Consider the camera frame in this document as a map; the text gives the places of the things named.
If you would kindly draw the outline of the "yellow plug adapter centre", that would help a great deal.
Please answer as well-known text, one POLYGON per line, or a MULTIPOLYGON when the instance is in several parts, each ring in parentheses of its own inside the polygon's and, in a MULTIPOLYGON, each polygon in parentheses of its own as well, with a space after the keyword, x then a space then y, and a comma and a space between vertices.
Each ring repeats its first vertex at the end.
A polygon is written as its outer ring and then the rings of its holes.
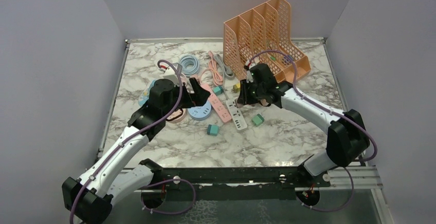
POLYGON ((240 92, 240 89, 241 89, 241 85, 240 85, 240 83, 234 84, 233 87, 232 87, 232 91, 233 91, 234 93, 238 93, 238 92, 240 92))

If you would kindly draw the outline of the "pink round power strip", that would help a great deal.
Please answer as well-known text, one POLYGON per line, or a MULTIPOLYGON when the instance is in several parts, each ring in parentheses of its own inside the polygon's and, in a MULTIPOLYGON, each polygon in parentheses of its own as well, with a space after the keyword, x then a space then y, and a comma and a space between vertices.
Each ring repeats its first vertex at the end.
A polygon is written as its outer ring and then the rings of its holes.
POLYGON ((170 123, 178 123, 181 122, 187 115, 187 111, 184 108, 179 108, 175 110, 171 115, 169 115, 166 119, 167 122, 170 123))

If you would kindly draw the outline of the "blue round power strip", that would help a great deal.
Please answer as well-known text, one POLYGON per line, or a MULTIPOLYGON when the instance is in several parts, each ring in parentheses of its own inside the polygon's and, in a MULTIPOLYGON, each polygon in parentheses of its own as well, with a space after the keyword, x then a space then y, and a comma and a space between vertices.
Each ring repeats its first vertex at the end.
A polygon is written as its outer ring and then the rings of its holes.
POLYGON ((189 116, 196 121, 202 121, 207 119, 212 112, 212 106, 209 101, 203 106, 196 106, 187 109, 189 116))

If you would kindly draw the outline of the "white power strip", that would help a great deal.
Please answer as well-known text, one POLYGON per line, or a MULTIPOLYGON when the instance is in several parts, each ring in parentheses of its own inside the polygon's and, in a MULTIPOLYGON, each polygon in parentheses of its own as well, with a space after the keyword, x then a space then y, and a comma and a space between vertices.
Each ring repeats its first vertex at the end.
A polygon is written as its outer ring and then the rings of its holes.
POLYGON ((236 129, 238 131, 243 131, 248 128, 248 125, 245 121, 245 118, 243 117, 240 109, 237 107, 235 101, 233 100, 227 100, 225 102, 227 109, 231 115, 232 121, 234 125, 236 126, 236 129))

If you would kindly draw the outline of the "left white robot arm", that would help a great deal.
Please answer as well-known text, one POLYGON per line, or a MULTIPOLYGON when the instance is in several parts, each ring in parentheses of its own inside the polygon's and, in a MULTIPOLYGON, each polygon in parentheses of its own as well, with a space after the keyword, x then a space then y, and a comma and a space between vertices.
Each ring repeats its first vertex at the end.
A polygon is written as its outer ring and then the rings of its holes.
POLYGON ((106 154, 78 178, 68 177, 62 184, 65 208, 70 211, 69 221, 77 217, 81 223, 103 223, 126 190, 146 185, 156 188, 161 184, 161 173, 140 166, 135 172, 139 179, 131 184, 117 186, 119 173, 126 164, 145 147, 166 125, 166 119, 177 109, 203 106, 211 93, 201 87, 197 79, 189 80, 193 92, 184 83, 175 84, 158 79, 148 91, 149 98, 135 111, 120 137, 106 154))

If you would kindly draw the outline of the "blue oval power strip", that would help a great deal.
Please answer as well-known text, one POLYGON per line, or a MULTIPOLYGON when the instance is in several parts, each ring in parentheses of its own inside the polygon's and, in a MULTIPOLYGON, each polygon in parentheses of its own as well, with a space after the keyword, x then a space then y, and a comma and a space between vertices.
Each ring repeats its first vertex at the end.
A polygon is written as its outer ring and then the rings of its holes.
POLYGON ((151 88, 154 86, 156 80, 151 81, 148 86, 144 89, 144 91, 142 92, 142 94, 139 96, 138 98, 138 105, 141 107, 143 106, 146 101, 149 99, 149 92, 151 90, 151 88))

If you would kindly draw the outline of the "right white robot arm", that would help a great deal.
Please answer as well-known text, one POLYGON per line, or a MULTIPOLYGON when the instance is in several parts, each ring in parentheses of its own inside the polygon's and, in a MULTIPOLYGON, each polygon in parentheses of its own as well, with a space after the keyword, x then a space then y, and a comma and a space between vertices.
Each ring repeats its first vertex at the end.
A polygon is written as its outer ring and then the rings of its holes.
POLYGON ((317 176, 337 167, 347 167, 370 145, 359 112, 343 111, 304 95, 288 81, 277 82, 268 65, 260 63, 240 81, 239 105, 266 102, 298 114, 327 135, 326 148, 298 166, 297 181, 310 186, 317 176))

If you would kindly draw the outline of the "teal plug adapter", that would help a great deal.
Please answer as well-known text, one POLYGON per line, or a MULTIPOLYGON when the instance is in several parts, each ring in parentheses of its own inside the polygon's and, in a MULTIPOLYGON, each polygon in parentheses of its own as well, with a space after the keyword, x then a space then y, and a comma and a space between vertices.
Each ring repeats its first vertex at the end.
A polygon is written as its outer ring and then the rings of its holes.
POLYGON ((210 136, 217 136, 219 134, 220 127, 217 125, 209 124, 207 127, 207 134, 210 136))
POLYGON ((220 85, 214 87, 212 90, 213 90, 213 92, 214 92, 214 94, 215 94, 216 96, 219 96, 219 95, 221 95, 221 94, 224 93, 224 89, 223 89, 223 87, 220 86, 220 85))

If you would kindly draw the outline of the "teal plug adapter behind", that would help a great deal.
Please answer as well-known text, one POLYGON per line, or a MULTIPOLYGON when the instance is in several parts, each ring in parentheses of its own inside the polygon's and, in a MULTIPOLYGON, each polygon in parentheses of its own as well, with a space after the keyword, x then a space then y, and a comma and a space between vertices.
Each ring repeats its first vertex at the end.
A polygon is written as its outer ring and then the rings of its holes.
POLYGON ((213 92, 214 92, 214 94, 215 94, 216 96, 219 96, 219 95, 221 95, 221 94, 224 93, 224 89, 223 89, 223 87, 220 86, 220 85, 214 87, 212 90, 213 90, 213 92))

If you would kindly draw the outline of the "green plug adapter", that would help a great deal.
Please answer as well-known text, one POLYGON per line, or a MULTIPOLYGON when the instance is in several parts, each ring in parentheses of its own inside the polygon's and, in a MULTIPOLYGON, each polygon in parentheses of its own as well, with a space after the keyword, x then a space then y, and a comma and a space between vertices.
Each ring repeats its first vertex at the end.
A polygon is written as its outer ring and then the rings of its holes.
POLYGON ((264 123, 264 118, 261 114, 256 114, 255 116, 253 116, 253 118, 251 119, 252 123, 254 126, 260 126, 261 124, 264 123))

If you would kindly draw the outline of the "black mounting rail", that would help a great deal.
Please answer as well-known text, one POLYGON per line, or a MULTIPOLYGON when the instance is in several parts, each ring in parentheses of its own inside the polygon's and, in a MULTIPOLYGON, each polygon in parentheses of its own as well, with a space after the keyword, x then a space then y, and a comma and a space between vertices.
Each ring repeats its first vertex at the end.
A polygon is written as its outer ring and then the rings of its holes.
POLYGON ((303 176, 297 166, 162 167, 151 159, 139 163, 153 173, 144 200, 295 200, 296 191, 330 187, 322 175, 303 176))

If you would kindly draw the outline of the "orange mesh file organizer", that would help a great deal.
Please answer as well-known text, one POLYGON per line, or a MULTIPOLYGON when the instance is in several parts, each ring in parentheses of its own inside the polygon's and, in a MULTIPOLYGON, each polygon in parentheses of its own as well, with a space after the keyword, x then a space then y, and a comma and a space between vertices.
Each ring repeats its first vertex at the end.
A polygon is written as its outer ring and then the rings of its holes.
POLYGON ((290 39, 292 8, 286 0, 268 0, 224 23, 224 63, 236 77, 246 77, 244 65, 257 53, 278 82, 298 80, 311 71, 309 59, 290 39))

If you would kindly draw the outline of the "teal plug adapter front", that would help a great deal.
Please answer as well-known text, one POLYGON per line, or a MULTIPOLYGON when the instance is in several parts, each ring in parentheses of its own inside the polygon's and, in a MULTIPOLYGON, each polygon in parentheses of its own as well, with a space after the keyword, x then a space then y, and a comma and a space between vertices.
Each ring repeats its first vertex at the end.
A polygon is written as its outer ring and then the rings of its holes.
POLYGON ((207 127, 207 134, 210 136, 217 136, 219 134, 220 127, 217 125, 209 124, 207 127))

